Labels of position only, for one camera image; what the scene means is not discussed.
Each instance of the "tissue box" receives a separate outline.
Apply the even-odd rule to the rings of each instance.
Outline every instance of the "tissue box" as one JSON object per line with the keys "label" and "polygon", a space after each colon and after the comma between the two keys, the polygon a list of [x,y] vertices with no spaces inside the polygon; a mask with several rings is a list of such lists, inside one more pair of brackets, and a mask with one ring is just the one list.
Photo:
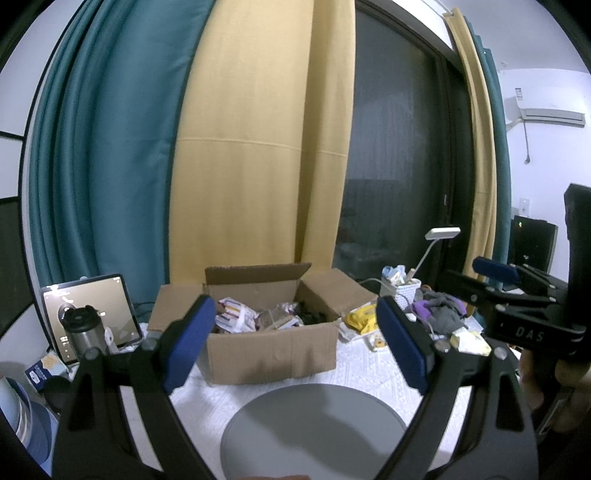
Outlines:
{"label": "tissue box", "polygon": [[49,352],[33,366],[25,370],[25,374],[38,392],[43,391],[45,382],[51,377],[65,375],[68,368],[54,352]]}

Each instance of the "blue gripper pad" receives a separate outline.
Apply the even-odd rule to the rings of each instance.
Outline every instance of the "blue gripper pad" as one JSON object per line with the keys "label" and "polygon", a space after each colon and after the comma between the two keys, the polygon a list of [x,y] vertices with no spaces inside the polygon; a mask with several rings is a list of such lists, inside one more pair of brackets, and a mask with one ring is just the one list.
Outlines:
{"label": "blue gripper pad", "polygon": [[507,285],[519,285],[521,283],[519,272],[515,267],[488,258],[476,257],[472,261],[472,269],[479,275],[484,275]]}
{"label": "blue gripper pad", "polygon": [[421,395],[429,389],[428,375],[435,364],[432,340],[423,326],[411,322],[392,297],[378,300],[376,316],[384,340],[400,367],[406,383]]}
{"label": "blue gripper pad", "polygon": [[211,297],[201,295],[185,316],[169,325],[160,338],[164,364],[164,391],[170,395],[184,385],[216,318],[216,304]]}

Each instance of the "power outlet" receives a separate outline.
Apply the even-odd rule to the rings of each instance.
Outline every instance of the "power outlet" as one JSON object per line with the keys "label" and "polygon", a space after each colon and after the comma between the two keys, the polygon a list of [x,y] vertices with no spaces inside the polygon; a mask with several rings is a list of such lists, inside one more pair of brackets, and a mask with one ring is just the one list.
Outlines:
{"label": "power outlet", "polygon": [[519,215],[522,217],[530,216],[530,199],[519,199]]}

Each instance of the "white wall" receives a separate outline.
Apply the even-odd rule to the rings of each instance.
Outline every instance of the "white wall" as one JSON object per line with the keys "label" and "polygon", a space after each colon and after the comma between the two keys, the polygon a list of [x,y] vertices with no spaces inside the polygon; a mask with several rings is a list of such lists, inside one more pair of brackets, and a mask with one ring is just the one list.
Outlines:
{"label": "white wall", "polygon": [[46,352],[47,338],[43,333],[35,307],[31,305],[0,338],[0,371],[18,380],[30,394],[35,393],[27,381],[25,369]]}
{"label": "white wall", "polygon": [[570,183],[591,186],[591,75],[571,70],[518,69],[499,73],[508,122],[519,117],[515,88],[563,87],[578,90],[584,97],[584,128],[527,122],[529,164],[522,123],[507,132],[511,159],[513,207],[519,199],[531,200],[530,217],[558,225],[556,251],[550,273],[563,280],[569,275],[569,242],[564,223],[563,195]]}
{"label": "white wall", "polygon": [[82,0],[55,0],[22,36],[0,72],[0,130],[23,135],[53,47]]}
{"label": "white wall", "polygon": [[446,0],[458,7],[495,58],[496,68],[587,72],[566,33],[536,0]]}
{"label": "white wall", "polygon": [[21,162],[20,140],[0,137],[0,198],[18,195],[18,166]]}

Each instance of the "gray plate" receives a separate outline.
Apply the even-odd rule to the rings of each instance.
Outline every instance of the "gray plate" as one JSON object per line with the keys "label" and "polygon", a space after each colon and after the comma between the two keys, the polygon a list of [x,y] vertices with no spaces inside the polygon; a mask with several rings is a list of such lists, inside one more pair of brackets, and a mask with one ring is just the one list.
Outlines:
{"label": "gray plate", "polygon": [[384,402],[353,388],[280,388],[234,415],[222,436],[222,468],[227,480],[287,475],[370,480],[405,428]]}

